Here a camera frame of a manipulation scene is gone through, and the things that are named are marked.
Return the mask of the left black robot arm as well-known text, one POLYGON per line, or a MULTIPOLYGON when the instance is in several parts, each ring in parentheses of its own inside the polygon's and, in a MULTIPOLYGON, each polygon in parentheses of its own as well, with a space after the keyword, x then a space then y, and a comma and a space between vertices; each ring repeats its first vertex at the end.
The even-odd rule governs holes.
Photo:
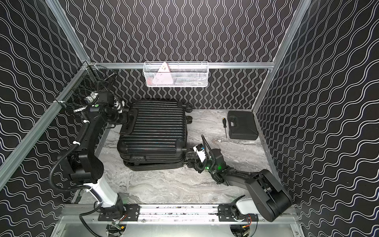
POLYGON ((102 178, 104 165, 96 156, 96 144, 99 134, 109 124, 134 127, 138 111, 125 111, 121 100, 110 92, 97 92, 87 106, 80 109, 83 126, 72 146, 61 152, 53 169, 61 167, 68 179, 75 184, 72 188, 60 188, 53 182, 52 170, 49 183, 60 192, 86 190, 96 199, 95 210, 103 215, 119 217, 124 207, 119 194, 114 192, 102 178))

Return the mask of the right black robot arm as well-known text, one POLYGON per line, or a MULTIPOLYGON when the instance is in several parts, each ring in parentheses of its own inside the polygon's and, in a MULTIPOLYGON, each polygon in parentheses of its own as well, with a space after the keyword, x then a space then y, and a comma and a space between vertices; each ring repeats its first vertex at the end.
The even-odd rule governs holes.
POLYGON ((269 222, 293 205, 291 196, 267 169, 259 172, 237 170, 227 165, 220 149, 206 148, 202 144, 187 149, 185 155, 189 168, 198 173, 207 171, 217 184, 247 190, 258 213, 269 222))

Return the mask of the black ribbed hard-shell suitcase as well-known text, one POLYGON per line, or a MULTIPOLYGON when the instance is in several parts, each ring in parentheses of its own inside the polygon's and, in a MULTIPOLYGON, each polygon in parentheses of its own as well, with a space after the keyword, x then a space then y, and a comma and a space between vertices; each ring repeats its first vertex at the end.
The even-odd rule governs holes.
POLYGON ((187 151, 190 104, 169 100, 139 100, 128 111, 119 132, 117 150, 132 171, 183 167, 187 151))

